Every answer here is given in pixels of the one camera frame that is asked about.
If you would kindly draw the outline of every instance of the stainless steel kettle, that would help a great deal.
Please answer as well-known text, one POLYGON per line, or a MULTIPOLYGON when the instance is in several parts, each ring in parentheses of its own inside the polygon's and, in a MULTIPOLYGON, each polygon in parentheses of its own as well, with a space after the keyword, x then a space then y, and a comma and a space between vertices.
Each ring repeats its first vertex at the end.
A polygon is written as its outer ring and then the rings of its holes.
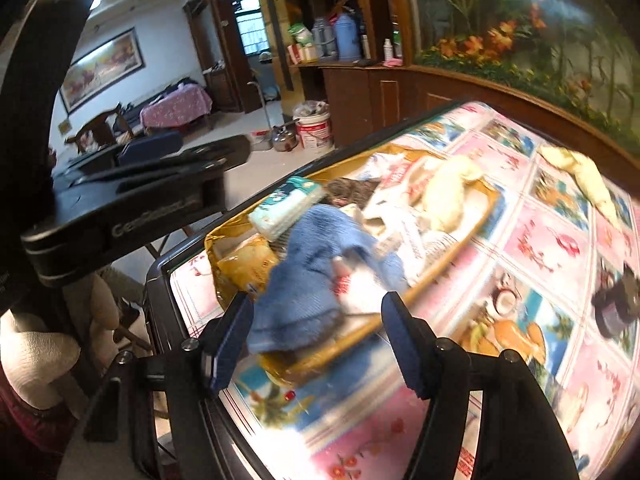
POLYGON ((298 145, 298 136, 295 131, 288 128, 293 127, 293 124, 295 124, 294 121, 282 126, 274 126, 271 130, 271 142, 277 152, 290 152, 298 145))

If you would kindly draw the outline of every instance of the white bottle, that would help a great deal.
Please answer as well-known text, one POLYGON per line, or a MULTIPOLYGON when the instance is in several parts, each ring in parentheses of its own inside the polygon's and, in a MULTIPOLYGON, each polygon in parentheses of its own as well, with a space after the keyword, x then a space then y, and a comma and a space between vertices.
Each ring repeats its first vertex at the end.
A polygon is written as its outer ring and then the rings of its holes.
POLYGON ((393 45, 391 44, 391 40, 389 38, 386 38, 386 40, 385 40, 385 61, 389 61, 390 59, 393 59, 393 56, 394 56, 393 45))

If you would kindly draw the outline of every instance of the paint bucket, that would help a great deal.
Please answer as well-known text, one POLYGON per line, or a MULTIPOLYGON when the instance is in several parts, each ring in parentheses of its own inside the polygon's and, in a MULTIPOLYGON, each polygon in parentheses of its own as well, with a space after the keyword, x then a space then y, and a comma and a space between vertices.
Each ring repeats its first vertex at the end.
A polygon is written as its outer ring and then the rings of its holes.
POLYGON ((309 117, 295 117, 300 143, 306 150, 325 152, 334 145, 329 112, 309 117))

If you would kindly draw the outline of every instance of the wooden chair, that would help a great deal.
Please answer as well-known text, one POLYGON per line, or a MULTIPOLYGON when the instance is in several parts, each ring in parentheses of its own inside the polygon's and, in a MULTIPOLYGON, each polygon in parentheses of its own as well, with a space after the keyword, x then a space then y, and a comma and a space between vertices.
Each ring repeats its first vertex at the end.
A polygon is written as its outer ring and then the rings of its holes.
POLYGON ((78 153, 84 153, 86 150, 82 145, 82 136, 91 133, 98 147, 109 146, 116 143, 116 138, 111 131, 111 127, 107 124, 107 119, 112 115, 116 115, 116 122, 121 129, 125 131, 124 135, 133 138, 133 131, 129 123, 122 115, 122 104, 118 103, 113 110, 104 111, 96 115, 87 124, 78 130, 78 132, 65 139, 65 144, 75 144, 78 147, 78 153))

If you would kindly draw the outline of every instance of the plastic tablecloth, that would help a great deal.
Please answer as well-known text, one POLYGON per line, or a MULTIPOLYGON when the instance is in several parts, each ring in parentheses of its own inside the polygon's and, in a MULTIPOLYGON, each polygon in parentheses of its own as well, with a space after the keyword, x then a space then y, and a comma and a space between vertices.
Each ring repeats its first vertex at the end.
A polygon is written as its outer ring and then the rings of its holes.
MULTIPOLYGON (((622 224, 615 230, 568 174, 536 153, 545 140, 480 103, 413 126, 394 142, 467 155, 501 193, 479 235, 412 314, 459 342, 479 321, 509 318, 523 333, 537 324, 546 357, 530 369, 555 393, 552 407, 580 477, 596 477, 638 416, 640 344, 636 322, 605 340, 591 296, 624 262, 639 272, 640 202, 606 181, 622 224)), ((222 314, 204 252, 170 281, 191 335, 222 314)), ((428 407, 404 386, 383 334, 294 390, 271 383, 250 356, 221 398, 274 477, 292 480, 400 480, 428 407)), ((458 480, 471 475, 480 407, 472 394, 458 480)))
POLYGON ((173 128, 183 126, 211 111, 213 101, 204 88, 186 84, 147 105, 140 112, 140 122, 147 128, 173 128))

